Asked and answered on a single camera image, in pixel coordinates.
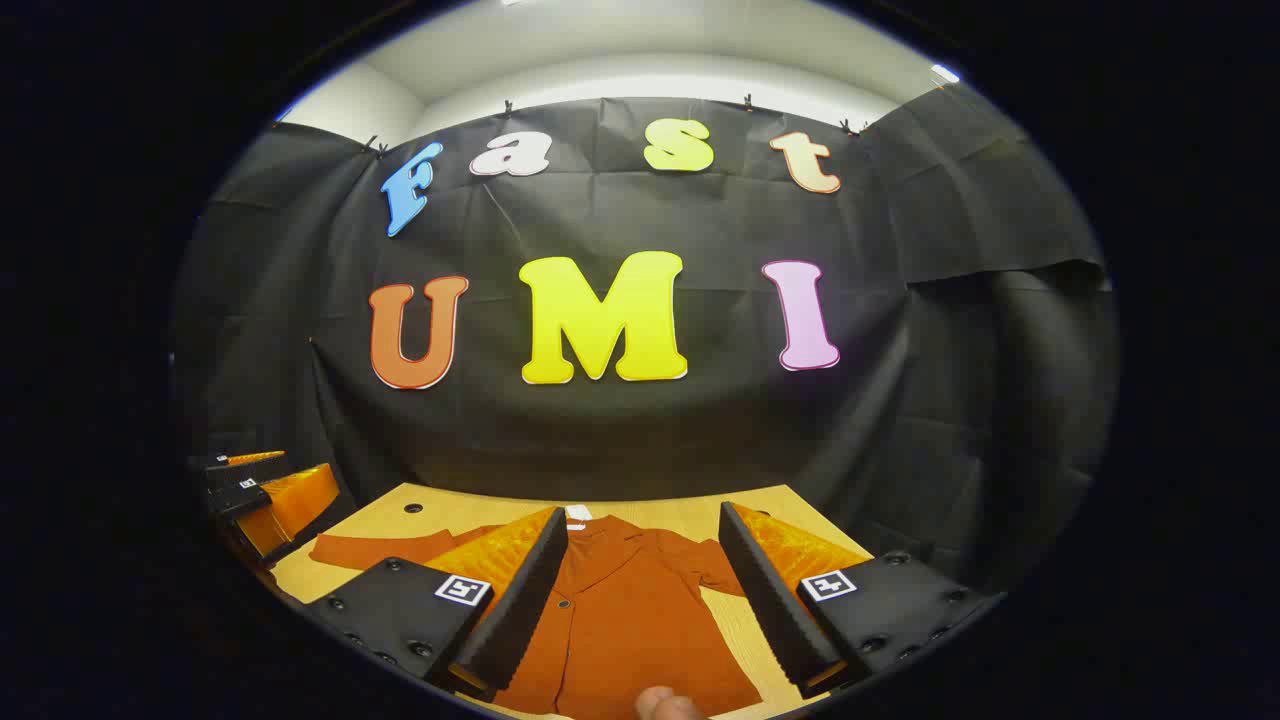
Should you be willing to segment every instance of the white wall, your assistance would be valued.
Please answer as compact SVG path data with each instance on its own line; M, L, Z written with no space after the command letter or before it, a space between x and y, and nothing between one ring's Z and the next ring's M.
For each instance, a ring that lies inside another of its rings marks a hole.
M861 129L897 108L879 95L806 70L695 54L611 55L511 73L422 111L406 140L516 108L594 97L699 97L751 104Z
M411 128L424 104L404 86L365 63L353 63L302 97L284 117L287 123L311 126L376 147L394 147L416 137Z

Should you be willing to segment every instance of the orange shirt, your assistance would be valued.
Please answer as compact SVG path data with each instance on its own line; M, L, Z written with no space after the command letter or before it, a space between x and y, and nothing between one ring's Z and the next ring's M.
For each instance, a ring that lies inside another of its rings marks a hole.
M494 703L616 720L634 716L636 696L653 685L691 697L707 715L760 702L699 589L742 596L719 543L613 516L585 525L568 532L568 550L529 650ZM388 556L425 562L489 529L458 538L448 532L407 539L320 536L311 557L355 569Z

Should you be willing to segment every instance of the table surface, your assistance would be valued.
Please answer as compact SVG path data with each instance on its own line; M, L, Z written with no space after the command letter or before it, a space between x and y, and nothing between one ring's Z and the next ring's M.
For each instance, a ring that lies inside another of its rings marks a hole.
M664 528L700 542L717 539L719 505L726 500L756 510L767 510L778 520L840 547L868 557L872 556L787 486L678 500L589 502L585 505L594 518L613 515L640 528ZM411 503L421 505L422 510L406 512L404 506ZM328 534L364 538L410 538L439 530L460 534L479 525L511 523L548 505L577 503L468 495L404 483L338 523L328 530ZM358 570L311 560L308 555L315 542L311 541L294 550L276 562L271 570L280 589L302 602L317 600L360 574ZM717 715L717 719L763 720L827 697L827 693L823 693L808 701L800 698L800 692L787 682L782 667L778 666L746 598L708 588L703 588L701 592L703 601L707 602L716 618L730 651L737 659L742 671L760 691L763 698L763 702ZM472 698L467 700L513 717L563 717L562 715L531 715Z

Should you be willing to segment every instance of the letter f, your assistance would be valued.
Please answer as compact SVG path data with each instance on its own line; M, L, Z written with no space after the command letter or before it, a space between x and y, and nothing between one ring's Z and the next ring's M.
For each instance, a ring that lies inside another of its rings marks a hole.
M387 227L387 237L396 237L422 208L426 208L426 197L419 196L415 188L426 190L431 184L431 158L444 151L439 142L428 145L413 159L396 170L396 174L383 183L383 192L392 206L392 224Z

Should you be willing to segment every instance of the ceiling light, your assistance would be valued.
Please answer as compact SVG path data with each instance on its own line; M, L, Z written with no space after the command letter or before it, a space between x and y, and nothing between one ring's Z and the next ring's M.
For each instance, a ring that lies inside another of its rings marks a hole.
M960 82L960 76L952 73L951 70L943 68L942 65L933 65L929 69L933 70L934 76L937 76L937 77L940 77L940 78L942 78L942 79L945 79L947 82Z

